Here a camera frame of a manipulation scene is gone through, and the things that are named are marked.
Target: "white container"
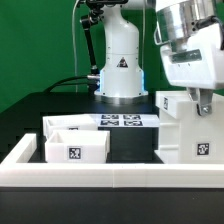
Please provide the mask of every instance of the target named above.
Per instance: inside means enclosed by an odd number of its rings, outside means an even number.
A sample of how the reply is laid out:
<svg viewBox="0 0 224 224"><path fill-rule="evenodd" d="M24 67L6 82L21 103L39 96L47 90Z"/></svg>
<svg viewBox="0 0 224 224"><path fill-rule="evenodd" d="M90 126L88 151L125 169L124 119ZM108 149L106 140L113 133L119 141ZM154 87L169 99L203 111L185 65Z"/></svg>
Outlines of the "white container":
<svg viewBox="0 0 224 224"><path fill-rule="evenodd" d="M54 131L45 143L48 163L105 163L108 131Z"/></svg>
<svg viewBox="0 0 224 224"><path fill-rule="evenodd" d="M97 130L96 122L88 115L43 117L43 132L47 139L54 130Z"/></svg>

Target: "black table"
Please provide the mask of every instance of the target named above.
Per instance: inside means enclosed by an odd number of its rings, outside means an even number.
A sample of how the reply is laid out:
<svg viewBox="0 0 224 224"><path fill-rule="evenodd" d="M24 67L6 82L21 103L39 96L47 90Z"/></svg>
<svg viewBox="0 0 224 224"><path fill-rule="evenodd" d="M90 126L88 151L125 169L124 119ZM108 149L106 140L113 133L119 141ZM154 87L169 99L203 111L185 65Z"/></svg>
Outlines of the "black table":
<svg viewBox="0 0 224 224"><path fill-rule="evenodd" d="M96 102L87 94L33 93L0 114L0 161L25 133L38 135L30 162L44 162L42 116L82 113L154 114L153 97L136 105ZM223 223L222 189L0 188L0 222Z"/></svg>

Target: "cable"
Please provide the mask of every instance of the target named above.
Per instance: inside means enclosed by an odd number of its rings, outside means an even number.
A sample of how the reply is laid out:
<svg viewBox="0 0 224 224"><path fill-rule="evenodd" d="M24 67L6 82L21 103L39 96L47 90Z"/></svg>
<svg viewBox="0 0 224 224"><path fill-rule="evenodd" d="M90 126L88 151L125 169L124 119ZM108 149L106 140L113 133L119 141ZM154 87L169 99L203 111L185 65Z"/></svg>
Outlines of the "cable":
<svg viewBox="0 0 224 224"><path fill-rule="evenodd" d="M81 0L75 2L73 11L72 11L72 41L73 41L73 51L74 51L74 64L75 64L75 76L78 74L78 62L77 62L77 49L76 49L76 38L75 38L75 11Z"/></svg>
<svg viewBox="0 0 224 224"><path fill-rule="evenodd" d="M76 77L70 77L70 78L67 78L67 79L62 79L62 80L54 83L53 85L51 85L47 89L45 89L43 92L44 93L49 93L49 92L51 92L52 89L54 89L57 86L63 85L65 82L69 82L69 81L73 81L73 80L80 80L80 79L87 79L87 76L76 76Z"/></svg>
<svg viewBox="0 0 224 224"><path fill-rule="evenodd" d="M50 93L51 90L53 90L56 87L60 87L60 86L78 86L78 85L88 85L87 82L78 82L78 83L67 83L67 84L59 84L59 85L55 85L52 86L51 88L48 88L48 91L44 91L45 93Z"/></svg>

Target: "green backdrop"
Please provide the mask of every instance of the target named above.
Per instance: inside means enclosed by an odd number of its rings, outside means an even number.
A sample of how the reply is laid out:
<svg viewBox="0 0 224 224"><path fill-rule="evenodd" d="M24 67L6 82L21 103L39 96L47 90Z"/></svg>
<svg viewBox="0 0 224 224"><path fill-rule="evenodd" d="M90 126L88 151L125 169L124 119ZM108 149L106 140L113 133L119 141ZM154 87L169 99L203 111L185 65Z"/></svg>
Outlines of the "green backdrop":
<svg viewBox="0 0 224 224"><path fill-rule="evenodd" d="M75 0L1 0L0 1L0 112L31 92L41 92L54 82L74 75L72 45L72 10ZM224 4L218 13L224 18ZM83 30L79 24L88 9L76 12L78 75L89 73L89 58ZM142 11L124 11L126 19L140 30ZM153 41L156 16L146 13L144 45L145 85L150 92L171 89L162 68L159 48ZM102 24L92 28L99 68L105 62L105 39ZM56 91L75 91L66 87Z"/></svg>

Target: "white block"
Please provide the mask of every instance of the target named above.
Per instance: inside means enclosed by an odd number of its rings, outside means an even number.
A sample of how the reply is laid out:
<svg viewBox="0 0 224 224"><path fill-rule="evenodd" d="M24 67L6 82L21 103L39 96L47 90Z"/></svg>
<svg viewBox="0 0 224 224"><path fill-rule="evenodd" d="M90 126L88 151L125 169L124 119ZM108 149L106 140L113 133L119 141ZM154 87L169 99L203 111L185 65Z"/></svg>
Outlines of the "white block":
<svg viewBox="0 0 224 224"><path fill-rule="evenodd" d="M48 163L105 163L108 131L54 131L45 143Z"/></svg>
<svg viewBox="0 0 224 224"><path fill-rule="evenodd" d="M211 115L201 117L186 91L157 92L159 150L164 163L224 163L224 97L214 94Z"/></svg>
<svg viewBox="0 0 224 224"><path fill-rule="evenodd" d="M54 130L97 130L96 122L88 115L43 117L43 133L50 138Z"/></svg>

